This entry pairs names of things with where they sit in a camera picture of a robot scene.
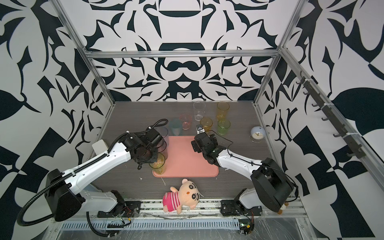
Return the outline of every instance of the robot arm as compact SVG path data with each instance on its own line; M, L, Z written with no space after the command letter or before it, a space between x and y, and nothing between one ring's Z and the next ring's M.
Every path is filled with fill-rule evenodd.
M51 217L60 222L72 217L79 210L84 212L96 210L110 212L114 216L119 215L125 202L117 191L104 193L87 191L85 188L93 180L130 159L138 163L138 169L145 163L156 162L157 145L163 138L154 127L164 126L167 123L167 119L161 119L143 132L123 133L102 154L64 172L55 169L48 173L46 188L39 191L22 207L17 216L18 225L31 226ZM45 196L52 214L38 220L24 221L27 209L42 195Z
M215 135L208 136L201 125L197 126L197 133L191 142L195 152L202 152L210 164L229 168L253 182L255 189L247 190L240 196L240 202L246 208L262 203L274 212L280 210L294 189L294 184L274 160L254 160L236 154L218 145Z

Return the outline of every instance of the black and white patterned wall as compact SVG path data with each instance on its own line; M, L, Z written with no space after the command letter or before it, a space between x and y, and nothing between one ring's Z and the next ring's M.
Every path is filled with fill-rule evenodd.
M297 0L61 0L88 50L276 49Z
M47 0L0 1L0 56L0 238L29 240L49 221L20 227L18 212L89 157L110 104ZM41 197L24 219L48 214Z
M91 51L276 49L297 0L62 0ZM270 57L102 59L116 101L253 100Z
M310 0L288 50L383 158L383 1ZM384 239L384 192L281 60L260 99L284 171L324 239Z
M253 100L271 60L108 58L94 63L115 101Z

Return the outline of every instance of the plush bear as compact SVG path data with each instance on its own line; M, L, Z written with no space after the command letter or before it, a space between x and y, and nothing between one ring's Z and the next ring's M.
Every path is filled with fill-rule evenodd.
M187 179L183 179L179 190L175 187L170 187L170 190L171 192L166 192L163 197L164 212L176 210L177 214L180 214L183 205L194 209L199 202L200 196L202 196L196 185Z

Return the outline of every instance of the gray wood-grain tabletop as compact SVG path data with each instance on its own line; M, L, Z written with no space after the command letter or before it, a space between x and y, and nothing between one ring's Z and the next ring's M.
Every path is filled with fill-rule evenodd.
M270 157L265 140L254 143L249 138L251 128L260 125L252 102L239 101L229 102L229 104L227 119L231 122L231 127L224 137L233 141L230 150L252 159L264 160ZM212 130L215 132L217 132L216 108L217 102L206 102L205 115L213 120ZM196 125L199 122L193 117L191 102L116 102L102 139L109 146L125 131L143 131L159 119L167 118L170 121L178 118L182 113L192 116L191 128L183 130L183 135L195 136ZM225 147L230 144L219 136L217 140ZM216 177L195 177L189 180L196 184L205 198L235 197L243 188L253 188L248 178L221 167ZM179 189L181 181L182 178L154 177L148 164L138 170L137 163L130 160L105 173L93 184L105 192L117 190L124 198L153 199L162 198L172 186Z

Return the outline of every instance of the alarm clock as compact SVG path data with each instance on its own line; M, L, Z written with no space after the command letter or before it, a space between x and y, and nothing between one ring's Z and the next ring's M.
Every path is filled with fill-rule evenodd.
M251 135L249 138L252 142L261 142L265 138L265 135L265 129L260 126L256 126L251 129Z

